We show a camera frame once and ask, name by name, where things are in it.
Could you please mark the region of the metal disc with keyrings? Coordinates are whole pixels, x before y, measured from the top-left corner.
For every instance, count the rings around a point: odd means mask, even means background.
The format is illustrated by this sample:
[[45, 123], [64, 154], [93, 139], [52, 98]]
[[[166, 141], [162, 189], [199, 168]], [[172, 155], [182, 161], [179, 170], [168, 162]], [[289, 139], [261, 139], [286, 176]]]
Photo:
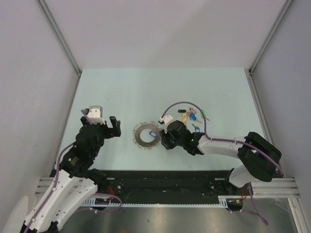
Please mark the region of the metal disc with keyrings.
[[[149, 133], [149, 131], [153, 131], [157, 133], [157, 137], [154, 138], [148, 134], [151, 139], [143, 139], [142, 133], [144, 131], [147, 133]], [[160, 137], [160, 128], [158, 126], [158, 123], [154, 121], [139, 123], [133, 129], [133, 141], [139, 148], [142, 148], [145, 150], [151, 150], [152, 148], [159, 146], [161, 142], [161, 137]]]

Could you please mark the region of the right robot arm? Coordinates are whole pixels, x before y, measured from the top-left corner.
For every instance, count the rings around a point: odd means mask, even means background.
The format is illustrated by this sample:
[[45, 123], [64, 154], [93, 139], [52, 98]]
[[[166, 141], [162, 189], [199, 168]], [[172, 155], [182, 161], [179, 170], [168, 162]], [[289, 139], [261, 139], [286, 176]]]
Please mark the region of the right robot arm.
[[208, 138], [204, 133], [191, 132], [181, 121], [165, 124], [160, 131], [161, 144], [167, 150], [182, 147], [190, 155], [217, 154], [237, 158], [242, 165], [231, 169], [223, 188], [230, 195], [259, 180], [269, 183], [279, 169], [281, 152], [256, 132], [244, 138]]

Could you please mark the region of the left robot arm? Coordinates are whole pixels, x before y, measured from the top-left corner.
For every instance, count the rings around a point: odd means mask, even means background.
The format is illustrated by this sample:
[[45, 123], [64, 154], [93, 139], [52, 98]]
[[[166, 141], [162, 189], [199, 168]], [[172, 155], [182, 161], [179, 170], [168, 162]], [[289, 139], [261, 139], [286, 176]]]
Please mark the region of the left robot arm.
[[107, 176], [90, 169], [106, 139], [121, 136], [121, 122], [114, 116], [97, 123], [86, 116], [75, 141], [65, 147], [56, 162], [50, 186], [33, 210], [25, 217], [22, 233], [57, 233], [82, 203], [94, 194], [109, 190]]

